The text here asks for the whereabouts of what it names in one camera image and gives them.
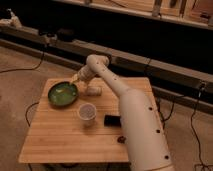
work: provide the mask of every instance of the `cable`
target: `cable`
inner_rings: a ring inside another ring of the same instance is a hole
[[[160,105],[160,103],[161,103],[161,98],[158,98],[157,100],[156,100],[156,104],[157,104],[157,109],[158,109],[158,112],[159,112],[159,114],[160,114],[160,120],[161,120],[161,123],[163,124],[163,129],[165,128],[165,122],[164,122],[164,115],[163,115],[163,113],[161,112],[161,105]]]
[[[174,111],[174,107],[175,107],[175,102],[177,99],[179,98],[183,98],[183,97],[186,97],[186,95],[181,95],[181,96],[176,96],[173,101],[172,101],[172,107],[171,107],[171,110],[170,110],[170,113],[169,115],[164,119],[164,122],[168,121],[171,117],[172,117],[172,113]]]
[[[118,2],[115,2],[113,0],[104,0],[104,1],[105,2],[111,2],[111,3],[113,3],[113,4],[115,4],[115,5],[119,6],[119,7],[122,7],[122,8],[126,8],[126,6],[124,6],[124,5],[122,5],[122,4],[118,3]]]
[[[30,171],[33,171],[33,168],[32,168],[32,166],[31,166],[31,164],[28,163],[27,165],[28,165],[29,170],[30,170]]]
[[[106,171],[109,171],[109,169],[110,169],[110,163],[107,164]]]
[[[200,102],[200,97],[202,95],[202,92],[204,91],[205,87],[201,87],[199,89],[199,92],[198,92],[198,98],[197,98],[197,101],[195,103],[195,106],[194,106],[194,111],[191,115],[191,118],[190,118],[190,121],[191,121],[191,129],[192,129],[192,132],[197,140],[197,143],[198,143],[198,157],[199,157],[199,161],[200,161],[200,164],[195,164],[194,165],[194,170],[197,171],[197,167],[201,167],[201,170],[200,171],[211,171],[211,168],[210,167],[213,167],[213,165],[206,165],[204,162],[203,162],[203,159],[202,159],[202,148],[201,148],[201,142],[200,142],[200,139],[198,137],[198,134],[194,128],[194,124],[193,124],[193,119],[196,115],[196,111],[197,111],[197,107],[198,107],[198,104]]]
[[[9,69],[9,70],[5,70],[5,71],[0,71],[0,74],[7,73],[7,72],[14,72],[14,71],[33,71],[33,70],[36,70],[36,69],[38,69],[41,66],[41,64],[42,64],[42,62],[44,60],[44,56],[45,56],[45,50],[43,50],[43,52],[42,52],[42,56],[40,58],[39,64],[36,65],[33,68]]]
[[[25,119],[26,119],[27,125],[28,125],[29,127],[30,127],[30,122],[29,122],[29,119],[28,119],[28,112],[29,112],[29,110],[31,109],[31,107],[37,105],[38,103],[39,103],[39,102],[35,102],[35,103],[31,104],[30,106],[28,106],[28,107],[27,107],[27,110],[26,110],[26,112],[25,112]]]
[[[64,169],[72,169],[77,167],[79,164],[78,163],[74,163],[74,164],[64,164],[64,163],[60,163],[59,164],[62,168]]]

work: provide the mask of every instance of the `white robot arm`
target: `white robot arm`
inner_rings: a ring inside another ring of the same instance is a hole
[[[105,56],[90,55],[78,79],[90,81],[97,74],[119,99],[119,112],[132,171],[174,171],[166,138],[148,96],[111,72]]]

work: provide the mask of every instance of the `floor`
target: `floor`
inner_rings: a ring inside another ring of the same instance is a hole
[[[39,59],[0,47],[0,71],[13,68],[29,68],[39,63]],[[17,71],[0,74],[0,171],[28,171],[26,164],[18,163],[18,156],[27,134],[26,108],[39,101],[48,78],[70,77],[76,71],[44,61],[36,71]],[[171,102],[162,100],[162,113],[167,115]],[[33,117],[35,107],[29,111]],[[174,113],[167,122],[165,135],[173,157],[176,171],[193,171],[198,163],[198,145],[190,128],[193,110],[175,105]],[[197,112],[195,128],[202,144],[202,158],[213,164],[213,116]],[[56,171],[81,170],[104,171],[107,164],[83,164],[72,169],[55,165]],[[33,164],[33,171],[44,171],[40,164]],[[110,164],[110,171],[129,170],[127,164]]]

